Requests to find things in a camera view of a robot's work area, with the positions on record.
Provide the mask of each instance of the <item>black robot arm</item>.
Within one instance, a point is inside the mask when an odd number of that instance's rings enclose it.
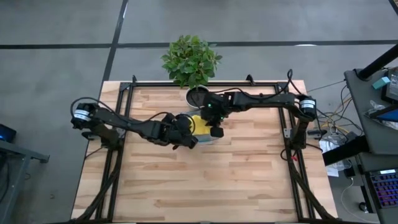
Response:
[[[316,101],[310,96],[293,93],[278,95],[250,95],[243,91],[207,93],[203,105],[201,118],[207,121],[207,125],[212,126],[212,133],[216,137],[223,136],[220,124],[232,112],[247,111],[250,108],[285,108],[298,118],[290,138],[292,149],[305,148],[307,126],[317,117]]]
[[[191,134],[191,121],[184,115],[174,116],[167,113],[162,121],[139,121],[115,114],[96,103],[80,103],[71,120],[73,128],[90,129],[101,138],[102,144],[117,149],[122,146],[121,135],[115,129],[109,129],[105,124],[112,125],[126,131],[132,131],[140,137],[160,146],[173,144],[178,146],[195,147],[197,138]]]

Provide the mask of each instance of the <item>wooden tabletop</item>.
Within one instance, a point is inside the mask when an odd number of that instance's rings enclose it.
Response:
[[[112,108],[116,106],[119,83],[105,82],[101,92],[100,99]],[[294,83],[305,92],[302,80]],[[274,93],[271,87],[242,89],[251,94]],[[185,92],[177,87],[136,87],[130,116],[147,119],[161,111],[188,111]],[[279,122],[276,108],[233,113],[222,124],[222,139],[175,151],[171,145],[156,146],[135,133],[127,133],[113,221],[297,221],[287,163],[279,156],[284,148]],[[90,142],[87,153],[99,147],[99,141]],[[303,157],[312,192],[336,217],[321,152],[307,147]],[[105,158],[103,149],[85,161],[72,218],[81,215],[98,193]],[[300,197],[303,210],[307,211],[301,190]]]

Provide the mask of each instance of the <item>gray floor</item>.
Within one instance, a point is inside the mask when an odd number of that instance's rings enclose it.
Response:
[[[2,0],[1,44],[110,43],[122,0]],[[169,42],[180,34],[208,41],[395,40],[397,15],[388,0],[130,0],[120,43]],[[216,80],[281,80],[289,68],[307,89],[343,79],[391,45],[316,47],[217,47],[223,55]],[[69,219],[87,142],[70,124],[69,105],[80,96],[97,97],[109,49],[0,50],[0,123],[18,130],[17,143],[51,154],[33,163],[18,199],[14,223]],[[110,80],[166,80],[160,56],[165,49],[119,49]],[[312,92],[323,111],[340,103],[343,83]],[[359,123],[353,105],[347,117]],[[330,178],[339,217],[340,195],[349,180]],[[347,190],[346,206],[357,208],[358,187]]]

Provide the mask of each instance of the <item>computer keyboard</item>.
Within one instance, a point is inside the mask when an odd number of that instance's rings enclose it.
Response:
[[[398,169],[370,172],[381,208],[398,207]]]

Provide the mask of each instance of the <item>potted plant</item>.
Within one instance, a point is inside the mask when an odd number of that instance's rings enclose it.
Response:
[[[210,49],[214,46],[198,36],[181,35],[178,41],[170,43],[167,54],[162,56],[162,67],[169,73],[169,79],[180,88],[189,86],[185,100],[192,108],[203,105],[204,93],[209,91],[205,85],[215,76],[214,71],[222,58]]]

